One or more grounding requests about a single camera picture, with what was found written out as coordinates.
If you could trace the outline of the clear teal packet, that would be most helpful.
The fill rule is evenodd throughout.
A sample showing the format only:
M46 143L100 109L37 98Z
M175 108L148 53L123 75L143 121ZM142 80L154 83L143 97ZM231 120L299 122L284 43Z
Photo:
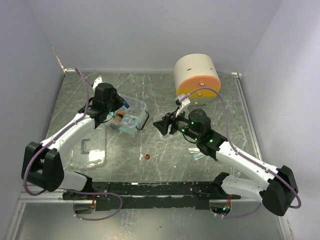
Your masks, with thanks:
M193 155L193 160L197 161L197 160L199 160L199 159L201 159L203 157L205 157L205 155L203 153L201 153L201 152L198 152L198 153Z

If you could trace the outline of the amber bottle orange label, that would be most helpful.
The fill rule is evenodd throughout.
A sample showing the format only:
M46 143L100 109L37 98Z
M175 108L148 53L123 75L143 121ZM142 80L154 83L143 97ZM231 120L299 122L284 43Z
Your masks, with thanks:
M112 120L112 123L110 124L110 127L114 130L117 130L120 127L120 122L122 121L123 117L125 116L125 113L120 111Z

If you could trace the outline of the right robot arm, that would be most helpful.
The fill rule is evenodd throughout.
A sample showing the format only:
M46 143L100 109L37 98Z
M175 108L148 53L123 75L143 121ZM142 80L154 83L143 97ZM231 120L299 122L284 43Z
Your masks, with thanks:
M211 119L202 109L184 113L168 112L153 126L163 135L180 132L191 138L197 148L216 161L227 163L248 176L240 179L227 175L212 186L218 199L226 195L238 195L256 200L271 213L284 216L293 201L298 198L298 186L294 173L286 165L276 167L260 161L234 146L225 136L211 128Z

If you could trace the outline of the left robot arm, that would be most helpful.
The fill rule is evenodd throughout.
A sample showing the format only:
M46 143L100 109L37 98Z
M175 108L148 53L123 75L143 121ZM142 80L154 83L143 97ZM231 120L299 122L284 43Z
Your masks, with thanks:
M81 199L89 199L94 192L93 180L79 172L65 171L62 157L83 136L103 124L110 112L124 105L124 100L109 83L99 83L94 96L86 101L75 117L53 136L40 143L30 142L24 152L21 178L25 191L31 196L28 184L40 187L43 192L57 189L75 192Z

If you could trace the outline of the white green medicine bottle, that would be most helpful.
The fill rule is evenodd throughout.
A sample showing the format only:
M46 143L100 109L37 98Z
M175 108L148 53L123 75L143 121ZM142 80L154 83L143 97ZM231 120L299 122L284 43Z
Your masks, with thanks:
M115 114L113 112L110 112L108 115L107 115L107 120L109 119L113 119L115 117Z

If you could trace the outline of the white blue ointment tube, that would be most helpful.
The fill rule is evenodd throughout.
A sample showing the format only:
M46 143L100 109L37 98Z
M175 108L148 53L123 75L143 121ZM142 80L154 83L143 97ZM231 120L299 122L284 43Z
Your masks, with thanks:
M122 107L119 109L120 111L128 111L131 108L130 104L124 100Z

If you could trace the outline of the clear plastic storage box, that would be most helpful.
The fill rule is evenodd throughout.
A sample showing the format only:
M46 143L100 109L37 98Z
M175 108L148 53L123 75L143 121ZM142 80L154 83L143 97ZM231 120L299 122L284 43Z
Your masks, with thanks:
M146 102L124 94L119 94L124 100L124 105L108 114L106 125L120 133L126 133L131 137L136 137L138 131L144 128L149 114L146 112Z

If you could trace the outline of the teal bandage packet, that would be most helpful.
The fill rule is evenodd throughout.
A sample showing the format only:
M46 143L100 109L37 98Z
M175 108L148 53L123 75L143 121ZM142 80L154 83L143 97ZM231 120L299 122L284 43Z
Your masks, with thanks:
M138 122L139 122L139 119L132 116L125 116L122 119L123 128L125 130L130 130L131 128L135 128Z

